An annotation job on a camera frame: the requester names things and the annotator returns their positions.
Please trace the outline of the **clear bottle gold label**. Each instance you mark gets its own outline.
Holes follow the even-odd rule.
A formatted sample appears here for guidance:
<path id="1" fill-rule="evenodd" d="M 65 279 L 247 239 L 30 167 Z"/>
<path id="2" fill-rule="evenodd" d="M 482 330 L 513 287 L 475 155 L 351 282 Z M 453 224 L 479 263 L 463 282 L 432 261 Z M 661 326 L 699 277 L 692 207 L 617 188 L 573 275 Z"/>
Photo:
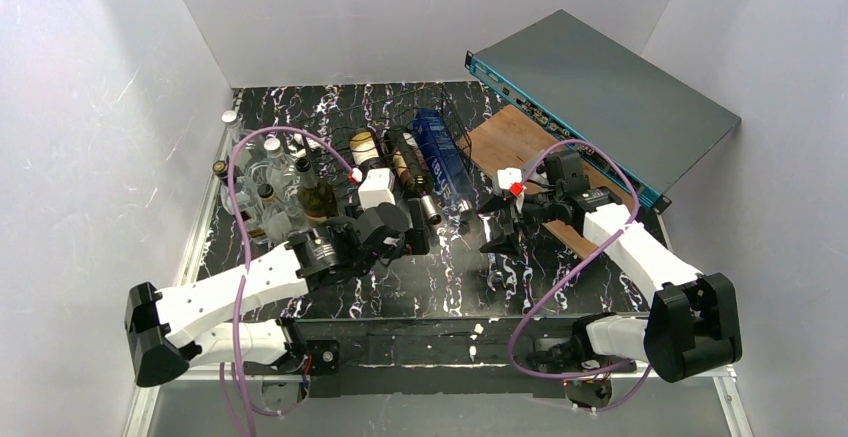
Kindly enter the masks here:
<path id="1" fill-rule="evenodd" d="M 253 181 L 242 175 L 238 167 L 234 170 L 232 200 L 229 187 L 229 161 L 217 160 L 212 164 L 212 173 L 220 181 L 219 197 L 224 209 L 233 217 L 240 215 L 246 232 L 252 240 L 261 240 L 266 236 L 262 229 L 262 207 L 257 188 Z"/>

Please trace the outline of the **clear bottle dark label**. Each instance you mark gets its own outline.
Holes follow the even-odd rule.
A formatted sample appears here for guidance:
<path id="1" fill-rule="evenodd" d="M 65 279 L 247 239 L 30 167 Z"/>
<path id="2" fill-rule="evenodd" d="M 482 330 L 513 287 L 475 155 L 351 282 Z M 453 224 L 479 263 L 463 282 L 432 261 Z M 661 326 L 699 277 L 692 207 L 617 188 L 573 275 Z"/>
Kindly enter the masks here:
<path id="1" fill-rule="evenodd" d="M 259 166 L 258 182 L 269 184 L 280 199 L 290 198 L 299 184 L 295 160 L 284 151 L 283 144 L 277 137 L 268 137 L 263 148 L 265 158 Z"/>

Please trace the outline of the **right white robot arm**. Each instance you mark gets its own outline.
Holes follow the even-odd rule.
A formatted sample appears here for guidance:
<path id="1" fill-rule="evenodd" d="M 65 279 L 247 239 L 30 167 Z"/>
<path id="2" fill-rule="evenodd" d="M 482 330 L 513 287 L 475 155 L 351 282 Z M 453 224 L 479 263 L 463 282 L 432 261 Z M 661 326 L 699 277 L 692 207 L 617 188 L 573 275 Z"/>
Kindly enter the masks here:
<path id="1" fill-rule="evenodd" d="M 535 194 L 526 190 L 534 167 L 508 167 L 494 174 L 492 194 L 479 211 L 500 212 L 503 231 L 481 252 L 518 256 L 523 224 L 560 221 L 596 246 L 571 270 L 572 276 L 606 255 L 651 302 L 645 318 L 614 312 L 580 318 L 568 340 L 530 353 L 520 365 L 518 338 L 532 318 L 525 315 L 507 345 L 511 365 L 534 377 L 576 380 L 583 375 L 577 369 L 582 363 L 614 357 L 616 363 L 605 366 L 606 371 L 642 361 L 673 383 L 742 358 L 736 292 L 728 277 L 704 274 L 680 260 L 636 221 L 615 192 L 590 185 L 576 152 L 549 153 L 538 163 L 545 180 Z"/>

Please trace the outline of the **clear bottle brown neck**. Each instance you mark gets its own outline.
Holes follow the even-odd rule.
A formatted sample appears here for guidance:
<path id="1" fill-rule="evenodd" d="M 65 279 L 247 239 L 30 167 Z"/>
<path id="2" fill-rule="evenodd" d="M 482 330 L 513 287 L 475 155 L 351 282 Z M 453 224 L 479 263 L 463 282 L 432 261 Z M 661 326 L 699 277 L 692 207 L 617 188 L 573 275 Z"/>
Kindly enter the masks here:
<path id="1" fill-rule="evenodd" d="M 257 191 L 263 207 L 261 228 L 272 243 L 283 243 L 307 228 L 302 209 L 293 197 L 285 192 L 279 194 L 269 183 L 260 184 Z"/>

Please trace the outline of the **dark wine bottle silver cap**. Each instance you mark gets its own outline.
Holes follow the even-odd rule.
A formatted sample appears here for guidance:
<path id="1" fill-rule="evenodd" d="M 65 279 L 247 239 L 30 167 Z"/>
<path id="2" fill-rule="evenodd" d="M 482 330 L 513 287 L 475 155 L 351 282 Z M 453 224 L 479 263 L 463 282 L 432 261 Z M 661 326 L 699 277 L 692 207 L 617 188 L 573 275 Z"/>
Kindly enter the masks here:
<path id="1" fill-rule="evenodd" d="M 316 226 L 328 218 L 339 215 L 339 207 L 333 187 L 315 171 L 310 160 L 300 157 L 295 161 L 299 176 L 296 193 L 306 222 Z"/>

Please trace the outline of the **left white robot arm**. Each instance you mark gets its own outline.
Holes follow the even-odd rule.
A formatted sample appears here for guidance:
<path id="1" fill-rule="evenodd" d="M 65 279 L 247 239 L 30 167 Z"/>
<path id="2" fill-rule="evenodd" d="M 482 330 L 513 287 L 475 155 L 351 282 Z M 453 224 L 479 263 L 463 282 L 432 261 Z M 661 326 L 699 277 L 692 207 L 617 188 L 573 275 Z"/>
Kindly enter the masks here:
<path id="1" fill-rule="evenodd" d="M 266 254 L 211 277 L 159 289 L 150 282 L 127 296 L 124 329 L 134 383 L 169 383 L 190 368 L 232 362 L 278 367 L 317 346 L 290 318 L 236 322 L 267 304 L 299 298 L 430 250 L 430 222 L 420 198 L 405 208 L 380 203 L 358 217 L 332 217 L 291 235 Z"/>

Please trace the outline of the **dark wine bottle gold cap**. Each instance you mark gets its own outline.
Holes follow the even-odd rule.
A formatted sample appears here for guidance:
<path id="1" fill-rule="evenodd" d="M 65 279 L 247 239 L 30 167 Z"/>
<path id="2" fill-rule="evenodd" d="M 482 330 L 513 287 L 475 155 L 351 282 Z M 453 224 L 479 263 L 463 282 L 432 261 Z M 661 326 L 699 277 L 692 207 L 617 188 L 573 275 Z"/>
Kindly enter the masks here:
<path id="1" fill-rule="evenodd" d="M 351 137 L 349 145 L 353 161 L 364 176 L 373 169 L 384 167 L 383 151 L 372 130 L 360 129 Z"/>

